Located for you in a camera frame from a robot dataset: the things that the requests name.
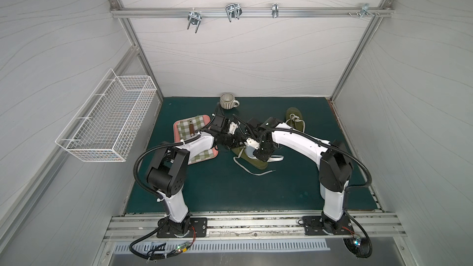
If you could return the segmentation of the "olive green shoe white laces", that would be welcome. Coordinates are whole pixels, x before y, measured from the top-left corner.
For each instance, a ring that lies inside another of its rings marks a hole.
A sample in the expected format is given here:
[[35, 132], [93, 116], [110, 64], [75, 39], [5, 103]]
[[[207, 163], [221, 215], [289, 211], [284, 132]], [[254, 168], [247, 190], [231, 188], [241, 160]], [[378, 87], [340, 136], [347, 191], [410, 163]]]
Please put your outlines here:
[[[235, 164], [238, 165], [239, 167], [241, 167], [244, 171], [246, 171], [247, 173], [249, 173], [251, 175], [253, 175], [253, 176], [265, 176], [265, 175], [270, 174], [270, 173], [273, 172], [273, 170], [268, 170], [267, 169], [268, 165], [269, 165], [268, 162], [261, 161], [259, 159], [257, 159], [257, 160], [249, 159], [245, 154], [245, 146], [232, 148], [231, 151], [235, 154], [235, 156], [233, 157], [233, 161], [235, 162]], [[260, 170], [262, 172], [259, 172], [259, 173], [251, 172], [249, 169], [247, 169], [244, 165], [242, 165], [239, 162], [239, 159], [245, 160], [247, 163], [249, 163], [250, 165], [254, 166], [255, 168], [257, 168], [258, 170]]]

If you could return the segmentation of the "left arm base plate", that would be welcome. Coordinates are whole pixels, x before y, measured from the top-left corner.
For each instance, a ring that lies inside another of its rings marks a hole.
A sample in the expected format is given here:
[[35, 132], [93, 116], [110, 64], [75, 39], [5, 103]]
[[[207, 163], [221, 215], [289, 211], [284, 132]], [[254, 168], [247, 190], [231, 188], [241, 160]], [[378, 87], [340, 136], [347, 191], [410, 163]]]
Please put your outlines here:
[[205, 217], [186, 217], [181, 223], [161, 219], [158, 222], [157, 238], [203, 238], [207, 236], [208, 219]]

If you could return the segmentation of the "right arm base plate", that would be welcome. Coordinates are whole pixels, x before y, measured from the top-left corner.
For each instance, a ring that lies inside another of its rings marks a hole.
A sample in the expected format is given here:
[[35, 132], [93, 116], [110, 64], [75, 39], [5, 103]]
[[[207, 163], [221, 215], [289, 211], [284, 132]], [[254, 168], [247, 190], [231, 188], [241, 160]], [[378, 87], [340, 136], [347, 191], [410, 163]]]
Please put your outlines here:
[[304, 234], [308, 236], [322, 235], [352, 235], [354, 230], [351, 221], [343, 214], [341, 219], [334, 221], [325, 215], [303, 216], [298, 220], [298, 224], [304, 229]]

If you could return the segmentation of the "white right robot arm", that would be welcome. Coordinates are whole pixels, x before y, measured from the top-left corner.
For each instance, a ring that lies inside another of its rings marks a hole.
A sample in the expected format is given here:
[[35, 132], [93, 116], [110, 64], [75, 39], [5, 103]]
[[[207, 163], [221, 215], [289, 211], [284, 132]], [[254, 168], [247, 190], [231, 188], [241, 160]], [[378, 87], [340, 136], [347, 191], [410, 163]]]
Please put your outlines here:
[[[324, 199], [322, 220], [339, 222], [345, 214], [345, 196], [353, 188], [367, 188], [372, 184], [372, 175], [367, 167], [346, 150], [343, 142], [321, 140], [292, 128], [276, 118], [260, 123], [248, 122], [252, 139], [257, 142], [253, 155], [260, 161], [269, 160], [277, 145], [286, 146], [308, 157], [319, 171], [320, 194]], [[352, 163], [365, 173], [366, 182], [350, 184]]]

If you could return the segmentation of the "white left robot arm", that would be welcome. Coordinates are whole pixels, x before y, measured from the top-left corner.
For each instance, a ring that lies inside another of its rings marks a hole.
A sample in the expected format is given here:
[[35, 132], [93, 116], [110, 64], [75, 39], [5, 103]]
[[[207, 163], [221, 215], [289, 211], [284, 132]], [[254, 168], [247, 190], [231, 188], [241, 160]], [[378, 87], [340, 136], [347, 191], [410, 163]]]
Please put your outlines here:
[[133, 166], [135, 183], [162, 202], [169, 221], [185, 223], [190, 217], [182, 194], [188, 162], [217, 145], [230, 149], [239, 146], [245, 140], [236, 133], [239, 127], [231, 119], [215, 114], [190, 138], [163, 143], [145, 151]]

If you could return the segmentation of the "light blue insole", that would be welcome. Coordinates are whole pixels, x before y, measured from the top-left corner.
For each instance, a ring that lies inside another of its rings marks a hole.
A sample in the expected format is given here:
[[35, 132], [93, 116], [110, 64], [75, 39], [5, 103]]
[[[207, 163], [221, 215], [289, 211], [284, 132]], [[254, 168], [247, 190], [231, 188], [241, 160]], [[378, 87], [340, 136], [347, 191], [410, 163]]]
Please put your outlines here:
[[246, 146], [245, 147], [245, 154], [249, 159], [257, 160], [256, 156], [254, 155], [255, 151], [256, 151], [256, 149], [253, 148], [252, 146]]

